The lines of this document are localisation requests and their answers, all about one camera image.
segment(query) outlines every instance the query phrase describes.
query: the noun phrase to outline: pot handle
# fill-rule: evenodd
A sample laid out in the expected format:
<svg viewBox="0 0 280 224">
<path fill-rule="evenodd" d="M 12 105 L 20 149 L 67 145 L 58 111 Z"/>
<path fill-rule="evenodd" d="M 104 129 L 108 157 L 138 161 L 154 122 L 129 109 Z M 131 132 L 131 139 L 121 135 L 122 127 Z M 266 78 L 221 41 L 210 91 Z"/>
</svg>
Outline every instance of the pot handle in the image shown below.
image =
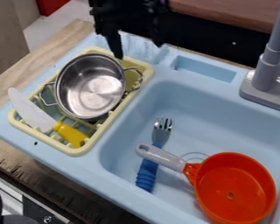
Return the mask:
<svg viewBox="0 0 280 224">
<path fill-rule="evenodd" d="M 46 102 L 45 98 L 43 97 L 44 91 L 46 89 L 46 86 L 50 86 L 50 85 L 54 85 L 55 82 L 51 81 L 45 84 L 45 86 L 43 87 L 43 89 L 41 90 L 41 92 L 39 93 L 39 99 L 47 106 L 47 107 L 51 107 L 51 106 L 55 106 L 58 105 L 57 102 L 52 102 L 52 103 L 48 103 Z"/>
<path fill-rule="evenodd" d="M 127 68 L 124 68 L 123 71 L 129 71 L 129 70 L 132 70 L 132 71 L 135 71 L 136 73 L 138 73 L 140 75 L 140 80 L 138 81 L 138 84 L 136 86 L 134 86 L 133 88 L 131 89 L 128 89 L 125 91 L 125 94 L 128 95 L 129 93 L 135 91 L 135 90 L 138 90 L 140 87 L 141 87 L 141 84 L 143 83 L 144 81 L 144 75 L 140 72 L 140 70 L 134 66 L 131 66 L 131 67 L 127 67 Z"/>
<path fill-rule="evenodd" d="M 184 159 L 145 143 L 141 143 L 136 147 L 136 154 L 180 173 L 183 173 L 187 164 Z"/>
</svg>

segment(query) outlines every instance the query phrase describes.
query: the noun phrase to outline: orange frying pan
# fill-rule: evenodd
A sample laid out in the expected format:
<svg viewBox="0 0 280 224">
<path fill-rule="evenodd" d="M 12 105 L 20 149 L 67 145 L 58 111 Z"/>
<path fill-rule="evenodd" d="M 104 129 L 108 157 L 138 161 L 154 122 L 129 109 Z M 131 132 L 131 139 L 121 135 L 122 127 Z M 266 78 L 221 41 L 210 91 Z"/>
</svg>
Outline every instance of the orange frying pan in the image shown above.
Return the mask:
<svg viewBox="0 0 280 224">
<path fill-rule="evenodd" d="M 148 144 L 139 144 L 136 153 L 184 173 L 194 186 L 200 209 L 212 223 L 255 224 L 264 219 L 276 203 L 273 178 L 251 157 L 223 152 L 201 164 L 189 164 Z"/>
</svg>

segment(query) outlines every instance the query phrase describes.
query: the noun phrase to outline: gray faucet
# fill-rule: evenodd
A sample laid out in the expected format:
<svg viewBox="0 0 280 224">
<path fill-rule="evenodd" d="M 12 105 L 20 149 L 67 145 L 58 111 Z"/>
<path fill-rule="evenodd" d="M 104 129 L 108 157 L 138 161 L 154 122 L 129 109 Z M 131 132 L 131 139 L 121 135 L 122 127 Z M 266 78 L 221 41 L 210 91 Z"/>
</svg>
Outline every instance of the gray faucet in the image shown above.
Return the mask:
<svg viewBox="0 0 280 224">
<path fill-rule="evenodd" d="M 243 98 L 280 110 L 280 12 L 269 43 L 241 84 Z"/>
</svg>

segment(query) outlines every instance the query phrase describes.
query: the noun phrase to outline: fork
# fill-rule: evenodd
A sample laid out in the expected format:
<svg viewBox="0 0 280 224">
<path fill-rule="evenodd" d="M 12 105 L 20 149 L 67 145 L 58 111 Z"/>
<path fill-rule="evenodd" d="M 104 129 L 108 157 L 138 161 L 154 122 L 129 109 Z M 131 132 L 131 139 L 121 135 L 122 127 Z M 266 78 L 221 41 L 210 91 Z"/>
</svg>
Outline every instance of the fork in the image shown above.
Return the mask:
<svg viewBox="0 0 280 224">
<path fill-rule="evenodd" d="M 162 148 L 167 142 L 172 131 L 172 119 L 158 118 L 154 123 L 152 131 L 152 145 Z M 141 163 L 140 170 L 136 176 L 136 186 L 151 193 L 155 185 L 158 164 L 144 159 Z"/>
</svg>

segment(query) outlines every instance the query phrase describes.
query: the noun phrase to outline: light blue sink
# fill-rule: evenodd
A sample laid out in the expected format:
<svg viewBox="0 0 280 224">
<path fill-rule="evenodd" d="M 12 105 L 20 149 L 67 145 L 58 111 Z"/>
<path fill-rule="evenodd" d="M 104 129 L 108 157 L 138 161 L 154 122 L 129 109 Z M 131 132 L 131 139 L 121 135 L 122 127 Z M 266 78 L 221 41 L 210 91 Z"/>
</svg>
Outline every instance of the light blue sink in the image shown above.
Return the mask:
<svg viewBox="0 0 280 224">
<path fill-rule="evenodd" d="M 85 40 L 71 54 L 91 41 Z M 198 160 L 221 151 L 236 151 L 265 165 L 276 182 L 278 202 L 263 223 L 280 224 L 280 111 L 239 96 L 248 70 L 170 51 L 155 65 L 150 83 L 86 155 L 69 157 L 41 142 L 35 146 L 33 137 L 8 124 L 9 103 L 0 111 L 0 137 L 150 223 L 208 223 L 195 206 L 191 187 L 174 171 L 159 167 L 153 194 L 135 186 L 142 161 L 135 147 L 151 142 L 158 116 L 169 116 L 174 127 L 165 150 Z M 70 54 L 56 67 L 64 65 L 68 57 Z M 24 93 L 29 94 L 52 71 L 35 80 Z"/>
</svg>

